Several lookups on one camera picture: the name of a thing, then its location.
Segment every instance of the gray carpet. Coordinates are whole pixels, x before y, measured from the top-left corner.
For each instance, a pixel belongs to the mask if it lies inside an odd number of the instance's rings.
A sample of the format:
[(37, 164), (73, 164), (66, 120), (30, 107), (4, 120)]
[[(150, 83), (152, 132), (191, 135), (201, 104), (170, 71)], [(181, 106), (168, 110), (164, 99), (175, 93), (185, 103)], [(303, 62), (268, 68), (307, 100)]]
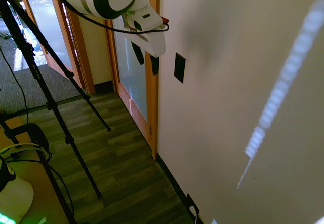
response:
[[(1, 34), (9, 33), (2, 20), (0, 20), (0, 32)], [(25, 92), (28, 108), (46, 105), (47, 100), (38, 82), (28, 69), (26, 61), (24, 58), (20, 59), (20, 50), (16, 49), (14, 41), (12, 39), (4, 40), (0, 38), (0, 46)], [(42, 52), (37, 51), (37, 48), (36, 53), (38, 54), (36, 56), (36, 63), (40, 65), (38, 66), (39, 70), (54, 100), (58, 102), (80, 96), (70, 80), (46, 65), (44, 55), (40, 55)], [(25, 105), (21, 90), (0, 54), (0, 110), (4, 114), (12, 114), (24, 109)]]

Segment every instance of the wall plate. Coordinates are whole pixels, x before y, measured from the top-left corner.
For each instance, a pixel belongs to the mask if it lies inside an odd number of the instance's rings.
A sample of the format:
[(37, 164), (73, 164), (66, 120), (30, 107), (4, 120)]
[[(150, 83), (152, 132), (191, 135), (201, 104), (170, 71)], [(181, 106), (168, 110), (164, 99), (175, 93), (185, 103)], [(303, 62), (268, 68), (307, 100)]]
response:
[(186, 59), (179, 53), (176, 53), (176, 63), (174, 68), (174, 76), (183, 83), (184, 79), (184, 68), (186, 65)]

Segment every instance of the tripod leg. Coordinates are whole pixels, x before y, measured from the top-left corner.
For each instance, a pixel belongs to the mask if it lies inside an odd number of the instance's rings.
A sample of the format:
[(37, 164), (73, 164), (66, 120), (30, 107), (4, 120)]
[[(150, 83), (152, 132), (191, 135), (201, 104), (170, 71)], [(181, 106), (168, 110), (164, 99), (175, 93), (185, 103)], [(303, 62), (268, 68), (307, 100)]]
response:
[(8, 0), (9, 3), (12, 5), (14, 10), (18, 13), (20, 18), (25, 22), (25, 24), (29, 27), (31, 32), (35, 35), (35, 37), (38, 39), (38, 41), (45, 47), (45, 49), (50, 53), (50, 55), (53, 57), (57, 65), (62, 69), (66, 77), (69, 78), (69, 80), (72, 82), (74, 87), (79, 91), (80, 95), (83, 97), (83, 99), (88, 103), (88, 105), (91, 107), (93, 112), (97, 115), (97, 117), (100, 119), (100, 121), (103, 123), (103, 125), (107, 128), (108, 131), (111, 130), (111, 128), (107, 125), (107, 123), (104, 121), (102, 116), (99, 114), (99, 112), (96, 110), (96, 108), (93, 106), (93, 104), (90, 102), (90, 96), (86, 95), (84, 91), (80, 88), (80, 86), (77, 84), (77, 82), (74, 80), (73, 76), (74, 74), (67, 70), (63, 62), (60, 60), (60, 58), (57, 56), (57, 54), (54, 52), (54, 50), (49, 45), (46, 38), (43, 36), (39, 28), (34, 24), (34, 22), (31, 20), (31, 18), (28, 16), (28, 14), (23, 10), (23, 8), (15, 2), (15, 0)]
[(12, 38), (15, 40), (18, 48), (21, 50), (22, 54), (24, 55), (24, 58), (26, 60), (26, 63), (29, 66), (30, 72), (32, 73), (32, 75), (34, 76), (34, 78), (37, 80), (40, 88), (42, 89), (48, 103), (47, 103), (47, 108), (48, 110), (53, 110), (66, 138), (65, 138), (65, 142), (67, 144), (71, 144), (76, 157), (78, 158), (78, 160), (80, 161), (88, 179), (90, 180), (90, 183), (92, 185), (92, 187), (94, 188), (96, 194), (98, 197), (102, 196), (101, 192), (99, 191), (98, 187), (95, 184), (95, 181), (93, 180), (82, 156), (80, 155), (80, 152), (78, 151), (75, 143), (74, 143), (74, 139), (72, 137), (72, 135), (70, 134), (68, 128), (66, 127), (66, 124), (60, 114), (60, 111), (57, 108), (57, 103), (55, 102), (55, 100), (53, 99), (50, 90), (48, 89), (42, 75), (41, 72), (39, 71), (36, 63), (35, 63), (35, 59), (34, 59), (34, 53), (33, 53), (33, 47), (31, 44), (29, 44), (24, 36), (22, 35), (19, 26), (16, 23), (16, 20), (14, 18), (14, 16), (11, 13), (11, 10), (9, 8), (9, 5), (7, 4), (7, 0), (0, 0), (0, 13), (2, 15), (3, 21), (5, 22)]

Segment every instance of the tripod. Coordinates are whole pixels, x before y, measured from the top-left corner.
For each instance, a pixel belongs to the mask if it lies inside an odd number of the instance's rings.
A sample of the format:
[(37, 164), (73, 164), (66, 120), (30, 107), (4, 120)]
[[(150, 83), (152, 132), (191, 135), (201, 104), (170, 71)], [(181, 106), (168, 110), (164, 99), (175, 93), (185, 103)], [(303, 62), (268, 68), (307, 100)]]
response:
[[(72, 135), (70, 134), (59, 110), (58, 105), (56, 101), (53, 99), (51, 92), (49, 91), (34, 59), (34, 53), (33, 53), (33, 47), (30, 43), (26, 41), (23, 34), (20, 31), (20, 28), (18, 24), (16, 23), (16, 20), (14, 16), (11, 13), (10, 7), (7, 3), (7, 1), (11, 4), (12, 8), (17, 12), (17, 14), (20, 16), (20, 18), (26, 23), (26, 25), (29, 27), (29, 29), (32, 31), (32, 33), (36, 36), (38, 41), (45, 47), (45, 49), (50, 53), (50, 55), (54, 58), (58, 66), (63, 70), (66, 77), (70, 79), (72, 84), (75, 86), (75, 88), (79, 91), (83, 99), (88, 103), (88, 105), (91, 107), (91, 109), (94, 111), (94, 113), (98, 116), (100, 121), (103, 123), (103, 125), (107, 128), (108, 131), (111, 129), (106, 124), (104, 119), (101, 117), (101, 115), (98, 113), (98, 111), (95, 109), (95, 107), (90, 102), (90, 96), (86, 95), (84, 91), (79, 87), (79, 85), (74, 80), (73, 76), (74, 74), (67, 70), (67, 68), (64, 66), (62, 61), (59, 59), (59, 57), (56, 55), (54, 50), (51, 48), (45, 37), (42, 35), (38, 27), (33, 23), (33, 21), (29, 18), (28, 14), (23, 10), (23, 8), (20, 6), (18, 0), (0, 0), (0, 14), (3, 18), (3, 21), (5, 22), (12, 38), (17, 44), (17, 47), (21, 50), (22, 54), (24, 55), (24, 58), (29, 66), (30, 72), (32, 73), (33, 77), (37, 80), (40, 88), (42, 89), (46, 99), (47, 99), (47, 109), (53, 110), (64, 134), (65, 134), (65, 142), (66, 144), (70, 144), (74, 150), (74, 153), (76, 157), (78, 158), (80, 164), (82, 165), (92, 187), (94, 188), (96, 194), (98, 197), (101, 197), (102, 194), (99, 191), (96, 183), (94, 182), (80, 152), (78, 151), (74, 139)], [(13, 129), (10, 129), (8, 125), (5, 122), (4, 117), (0, 114), (0, 125), (3, 127), (6, 136), (14, 143), (18, 144), (18, 140), (16, 138), (16, 134), (13, 132)]]

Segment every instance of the laminate floor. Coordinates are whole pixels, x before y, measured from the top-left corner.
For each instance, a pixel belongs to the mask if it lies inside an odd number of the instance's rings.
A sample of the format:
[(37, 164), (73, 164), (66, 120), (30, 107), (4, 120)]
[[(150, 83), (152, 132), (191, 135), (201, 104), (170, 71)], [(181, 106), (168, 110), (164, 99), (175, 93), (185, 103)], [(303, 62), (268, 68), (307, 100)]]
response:
[(65, 144), (54, 113), (41, 110), (30, 114), (30, 122), (38, 124), (47, 136), (53, 153), (50, 165), (67, 184), (77, 223), (192, 223), (119, 96), (95, 95), (91, 101), (111, 132), (84, 100), (59, 109), (103, 193), (102, 199), (97, 198), (71, 146)]

